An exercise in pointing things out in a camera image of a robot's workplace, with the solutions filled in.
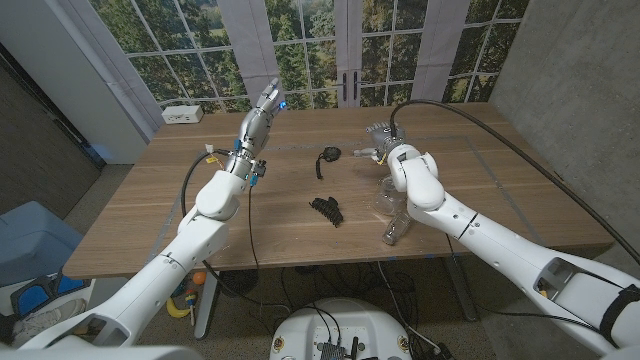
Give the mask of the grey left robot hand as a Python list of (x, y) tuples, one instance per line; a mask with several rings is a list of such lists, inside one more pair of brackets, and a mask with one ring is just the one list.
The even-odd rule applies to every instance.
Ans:
[(254, 108), (244, 117), (234, 150), (229, 156), (225, 170), (240, 178), (246, 178), (253, 163), (266, 146), (275, 116), (286, 107), (280, 97), (280, 80), (274, 78), (261, 92)]

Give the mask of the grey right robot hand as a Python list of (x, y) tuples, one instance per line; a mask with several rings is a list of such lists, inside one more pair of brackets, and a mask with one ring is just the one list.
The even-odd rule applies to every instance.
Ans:
[(366, 133), (370, 135), (374, 146), (361, 150), (354, 150), (355, 157), (367, 157), (383, 163), (386, 156), (397, 146), (404, 144), (406, 131), (403, 127), (392, 127), (387, 122), (374, 123), (366, 128)]

